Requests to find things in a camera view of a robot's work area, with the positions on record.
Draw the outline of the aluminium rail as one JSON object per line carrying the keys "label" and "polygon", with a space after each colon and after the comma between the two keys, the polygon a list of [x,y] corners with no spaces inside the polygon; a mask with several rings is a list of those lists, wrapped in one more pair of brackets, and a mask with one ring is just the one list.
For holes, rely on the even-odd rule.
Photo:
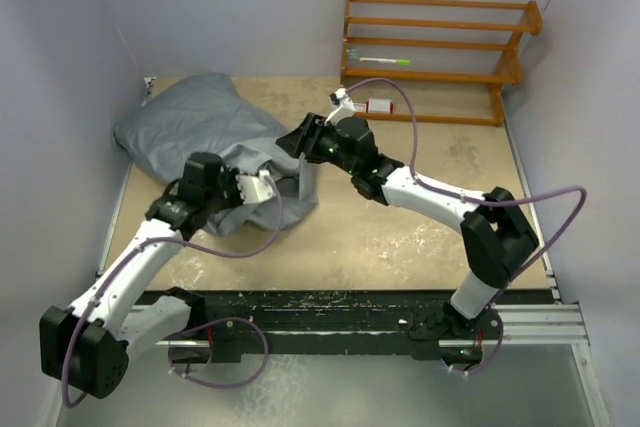
{"label": "aluminium rail", "polygon": [[576,304],[500,305],[507,345],[589,344],[582,311]]}

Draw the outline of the green white pen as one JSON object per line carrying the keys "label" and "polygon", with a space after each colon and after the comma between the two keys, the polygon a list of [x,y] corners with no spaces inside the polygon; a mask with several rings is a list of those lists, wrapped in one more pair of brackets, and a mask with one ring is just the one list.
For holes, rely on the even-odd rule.
{"label": "green white pen", "polygon": [[358,61],[360,61],[360,62],[380,63],[380,64],[393,64],[393,65],[400,65],[400,66],[409,66],[409,65],[411,65],[411,60],[410,59],[380,58],[380,57],[359,57]]}

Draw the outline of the wooden orange shelf rack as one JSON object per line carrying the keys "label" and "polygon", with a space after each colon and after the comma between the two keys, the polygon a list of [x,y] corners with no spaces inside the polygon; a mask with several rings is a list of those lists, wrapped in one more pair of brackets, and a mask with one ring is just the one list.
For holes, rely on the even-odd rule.
{"label": "wooden orange shelf rack", "polygon": [[[418,121],[500,127],[502,92],[523,77],[521,43],[542,28],[534,0],[344,0],[340,81],[385,77],[477,85],[488,96],[488,115],[422,114]],[[360,62],[359,57],[410,59],[411,65]]]}

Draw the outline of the grey pillowcase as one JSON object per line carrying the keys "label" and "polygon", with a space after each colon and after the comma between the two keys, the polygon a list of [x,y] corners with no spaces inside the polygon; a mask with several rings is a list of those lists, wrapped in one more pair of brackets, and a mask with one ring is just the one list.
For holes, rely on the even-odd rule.
{"label": "grey pillowcase", "polygon": [[206,231],[224,237],[252,223],[264,230],[291,228],[316,207],[317,169],[287,155],[276,143],[287,128],[252,105],[225,74],[187,77],[117,122],[115,143],[156,181],[178,178],[193,152],[219,155],[229,167],[256,174],[266,169],[282,198],[214,214]]}

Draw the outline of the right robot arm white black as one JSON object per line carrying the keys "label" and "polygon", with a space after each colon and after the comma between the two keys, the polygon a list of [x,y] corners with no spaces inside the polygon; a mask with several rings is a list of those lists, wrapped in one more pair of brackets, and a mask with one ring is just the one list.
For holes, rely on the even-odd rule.
{"label": "right robot arm white black", "polygon": [[446,330],[456,338],[467,338],[479,328],[479,315],[539,246],[509,191],[454,189],[414,174],[409,166],[379,151],[362,118],[348,117],[331,125],[309,113],[276,144],[292,158],[343,170],[368,200],[421,214],[461,235],[470,272],[443,308]]}

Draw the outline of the red white small box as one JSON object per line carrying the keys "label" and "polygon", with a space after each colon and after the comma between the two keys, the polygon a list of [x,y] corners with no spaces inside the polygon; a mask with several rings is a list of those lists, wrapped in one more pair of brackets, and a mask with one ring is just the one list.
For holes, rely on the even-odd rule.
{"label": "red white small box", "polygon": [[394,103],[391,99],[369,98],[366,106],[368,113],[389,115],[394,110]]}

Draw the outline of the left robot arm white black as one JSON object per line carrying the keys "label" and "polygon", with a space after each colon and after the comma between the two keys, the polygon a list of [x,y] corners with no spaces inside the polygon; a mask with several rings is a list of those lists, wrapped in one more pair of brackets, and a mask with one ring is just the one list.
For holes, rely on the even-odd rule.
{"label": "left robot arm white black", "polygon": [[70,388],[102,399],[122,381],[131,362],[163,337],[202,334],[204,304],[173,289],[154,304],[132,309],[156,274],[204,228],[214,214],[271,199],[263,174],[227,166],[220,156],[191,154],[181,177],[154,200],[133,239],[111,267],[64,309],[52,306],[39,320],[42,372]]}

